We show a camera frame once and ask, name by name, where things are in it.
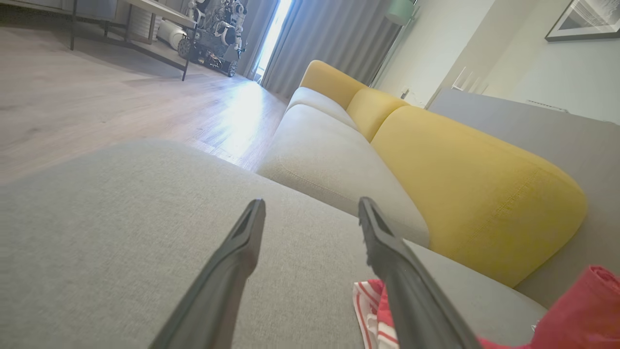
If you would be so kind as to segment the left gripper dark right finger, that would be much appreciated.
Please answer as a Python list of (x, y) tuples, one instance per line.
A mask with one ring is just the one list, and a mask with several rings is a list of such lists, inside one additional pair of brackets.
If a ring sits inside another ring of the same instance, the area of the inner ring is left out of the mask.
[(478, 338), (370, 197), (358, 203), (366, 263), (386, 285), (401, 349), (480, 349)]

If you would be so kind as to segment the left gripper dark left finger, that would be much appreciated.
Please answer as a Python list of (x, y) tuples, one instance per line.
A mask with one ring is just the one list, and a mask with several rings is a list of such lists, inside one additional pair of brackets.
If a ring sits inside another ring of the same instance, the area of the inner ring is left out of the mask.
[(259, 260), (265, 217), (263, 199), (248, 203), (150, 349), (231, 349), (242, 294)]

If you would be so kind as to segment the red basketball jersey white trim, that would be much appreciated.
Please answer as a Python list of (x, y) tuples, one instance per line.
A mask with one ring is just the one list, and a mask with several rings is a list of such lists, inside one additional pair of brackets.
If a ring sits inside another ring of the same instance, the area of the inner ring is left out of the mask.
[[(365, 349), (401, 349), (385, 283), (354, 283), (354, 310)], [(510, 347), (479, 338), (483, 349), (620, 349), (620, 278), (591, 265), (533, 326), (533, 338)]]

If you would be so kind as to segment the large yellow back cushion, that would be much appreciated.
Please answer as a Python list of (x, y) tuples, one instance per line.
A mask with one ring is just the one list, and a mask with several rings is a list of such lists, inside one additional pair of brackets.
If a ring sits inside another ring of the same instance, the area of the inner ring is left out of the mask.
[(587, 213), (582, 188), (556, 165), (425, 109), (396, 109), (371, 145), (421, 213), (430, 250), (511, 288)]

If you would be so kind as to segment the light grey sofa seat cushion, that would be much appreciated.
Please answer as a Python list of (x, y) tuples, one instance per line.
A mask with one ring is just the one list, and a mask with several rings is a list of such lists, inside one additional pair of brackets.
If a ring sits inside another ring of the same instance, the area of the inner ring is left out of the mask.
[(288, 109), (257, 173), (352, 216), (370, 197), (405, 240), (430, 246), (424, 218), (385, 162), (358, 130), (327, 113)]
[(341, 105), (315, 90), (306, 87), (297, 88), (286, 107), (286, 112), (296, 105), (304, 105), (317, 109), (343, 124), (350, 126), (350, 128), (358, 130), (350, 115), (348, 115)]

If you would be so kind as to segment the wheeled robot with white parts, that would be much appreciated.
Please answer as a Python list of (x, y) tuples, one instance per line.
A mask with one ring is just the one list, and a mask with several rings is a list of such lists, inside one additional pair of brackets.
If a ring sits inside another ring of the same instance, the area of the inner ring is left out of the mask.
[(187, 6), (197, 25), (177, 45), (180, 57), (234, 77), (238, 61), (226, 60), (225, 55), (230, 48), (238, 58), (245, 51), (241, 33), (246, 7), (241, 0), (189, 0)]

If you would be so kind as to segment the white round appliance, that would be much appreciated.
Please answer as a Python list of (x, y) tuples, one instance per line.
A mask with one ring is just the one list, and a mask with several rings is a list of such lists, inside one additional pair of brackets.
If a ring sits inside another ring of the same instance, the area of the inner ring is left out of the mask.
[(186, 31), (169, 20), (162, 20), (156, 35), (159, 41), (163, 40), (172, 49), (177, 51), (182, 38), (186, 37)]

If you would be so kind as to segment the grey curtain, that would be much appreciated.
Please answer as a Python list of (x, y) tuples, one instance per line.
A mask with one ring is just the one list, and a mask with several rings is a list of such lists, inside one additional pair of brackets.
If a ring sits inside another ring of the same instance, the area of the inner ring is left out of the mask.
[(237, 74), (255, 79), (277, 7), (288, 1), (261, 85), (290, 99), (310, 62), (319, 60), (365, 85), (374, 79), (400, 26), (386, 17), (392, 0), (241, 0), (245, 17)]

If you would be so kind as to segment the white slatted basket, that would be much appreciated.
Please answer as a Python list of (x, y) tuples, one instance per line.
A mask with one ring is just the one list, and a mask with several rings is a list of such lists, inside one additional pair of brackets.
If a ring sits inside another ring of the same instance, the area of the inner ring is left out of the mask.
[(130, 8), (130, 36), (133, 40), (150, 43), (152, 40), (152, 29), (154, 29), (153, 13), (141, 7), (131, 6)]

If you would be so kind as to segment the table with black metal legs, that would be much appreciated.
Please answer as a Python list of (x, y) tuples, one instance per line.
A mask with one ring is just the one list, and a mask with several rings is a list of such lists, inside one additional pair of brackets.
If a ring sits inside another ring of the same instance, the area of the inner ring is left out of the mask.
[[(126, 49), (132, 49), (135, 52), (141, 53), (150, 57), (154, 60), (162, 62), (166, 65), (172, 66), (175, 69), (179, 69), (182, 71), (183, 75), (181, 77), (182, 81), (186, 80), (186, 74), (189, 67), (190, 58), (186, 58), (185, 64), (178, 63), (175, 60), (171, 60), (168, 57), (165, 57), (159, 53), (154, 51), (150, 51), (149, 49), (138, 46), (131, 40), (131, 14), (134, 8), (140, 8), (148, 13), (152, 14), (152, 22), (155, 21), (157, 16), (161, 16), (163, 19), (170, 20), (182, 29), (186, 30), (188, 33), (195, 34), (197, 33), (198, 23), (194, 21), (192, 18), (179, 13), (178, 11), (171, 9), (170, 7), (158, 2), (157, 0), (122, 0), (128, 3), (128, 13), (126, 18), (126, 23), (116, 23), (111, 22), (108, 18), (97, 18), (97, 17), (79, 17), (78, 16), (78, 4), (79, 0), (72, 0), (72, 9), (70, 13), (62, 9), (52, 9), (48, 6), (42, 6), (37, 3), (27, 2), (23, 0), (0, 0), (0, 4), (6, 4), (7, 6), (16, 6), (16, 7), (24, 7), (27, 9), (33, 9), (38, 11), (50, 12), (54, 14), (60, 14), (62, 17), (65, 17), (69, 20), (69, 49), (73, 51), (75, 49), (75, 39), (77, 37), (85, 38), (87, 40), (96, 41), (104, 44), (108, 44), (110, 46), (124, 47)], [(91, 23), (97, 24), (98, 22), (102, 22), (102, 26), (104, 29), (104, 33), (101, 37), (93, 36), (93, 35), (79, 35), (76, 32), (77, 23)]]

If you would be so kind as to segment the pale green lamp shade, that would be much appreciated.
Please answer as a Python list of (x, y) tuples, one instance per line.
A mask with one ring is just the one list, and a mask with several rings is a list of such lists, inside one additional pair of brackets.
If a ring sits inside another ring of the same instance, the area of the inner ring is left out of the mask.
[(417, 0), (390, 0), (385, 17), (397, 26), (405, 26), (416, 13)]

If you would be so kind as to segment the black framed picture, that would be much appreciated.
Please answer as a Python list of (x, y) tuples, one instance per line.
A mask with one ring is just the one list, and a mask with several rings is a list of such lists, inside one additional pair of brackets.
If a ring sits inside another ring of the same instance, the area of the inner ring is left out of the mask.
[(620, 38), (620, 0), (572, 0), (547, 42)]

